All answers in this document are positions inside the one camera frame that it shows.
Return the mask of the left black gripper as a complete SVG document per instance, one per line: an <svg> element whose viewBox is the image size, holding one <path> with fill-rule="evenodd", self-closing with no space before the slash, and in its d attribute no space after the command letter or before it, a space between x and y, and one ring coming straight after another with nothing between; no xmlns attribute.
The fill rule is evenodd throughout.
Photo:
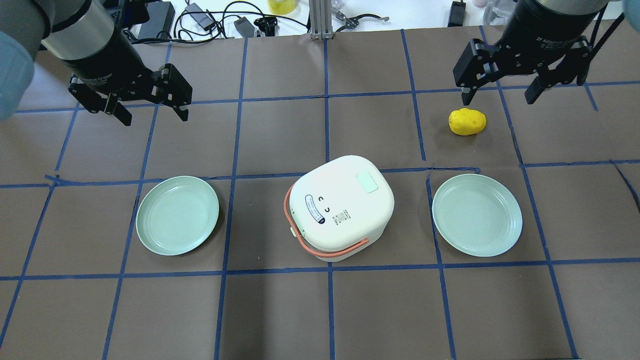
<svg viewBox="0 0 640 360"><path fill-rule="evenodd" d="M171 63L151 73L119 28L96 53L62 63L81 82L71 82L69 93L92 114L103 112L131 126L132 114L119 100L144 100L151 93L152 103L169 107L183 122L189 119L189 82Z"/></svg>

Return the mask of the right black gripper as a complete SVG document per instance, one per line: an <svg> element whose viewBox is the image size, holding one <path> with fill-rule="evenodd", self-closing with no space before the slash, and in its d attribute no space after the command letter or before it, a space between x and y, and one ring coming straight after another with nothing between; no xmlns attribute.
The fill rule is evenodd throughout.
<svg viewBox="0 0 640 360"><path fill-rule="evenodd" d="M557 84L583 85L595 43L585 30L607 7L606 0L519 0L494 45L471 39L453 75L469 106L478 89L505 76L537 75L525 91L534 104Z"/></svg>

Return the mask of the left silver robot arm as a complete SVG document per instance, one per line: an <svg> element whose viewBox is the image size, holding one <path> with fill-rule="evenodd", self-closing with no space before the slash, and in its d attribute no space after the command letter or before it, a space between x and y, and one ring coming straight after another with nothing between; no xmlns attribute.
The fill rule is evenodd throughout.
<svg viewBox="0 0 640 360"><path fill-rule="evenodd" d="M99 0L1 2L1 119L32 83L41 47L71 71L68 92L90 113L130 126L125 101L171 108L185 122L193 89L174 64L153 71Z"/></svg>

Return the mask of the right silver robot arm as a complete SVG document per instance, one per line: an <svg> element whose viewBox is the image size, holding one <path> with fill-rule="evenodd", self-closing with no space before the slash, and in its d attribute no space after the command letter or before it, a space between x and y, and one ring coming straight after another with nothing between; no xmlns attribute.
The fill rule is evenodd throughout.
<svg viewBox="0 0 640 360"><path fill-rule="evenodd" d="M639 29L639 2L625 0L601 39L586 38L585 30L607 5L606 0L519 0L496 43L471 39L457 60L452 73L462 104L470 105L478 89L506 76L534 75L525 91L529 105L558 84L585 84L590 64L619 25L627 21Z"/></svg>

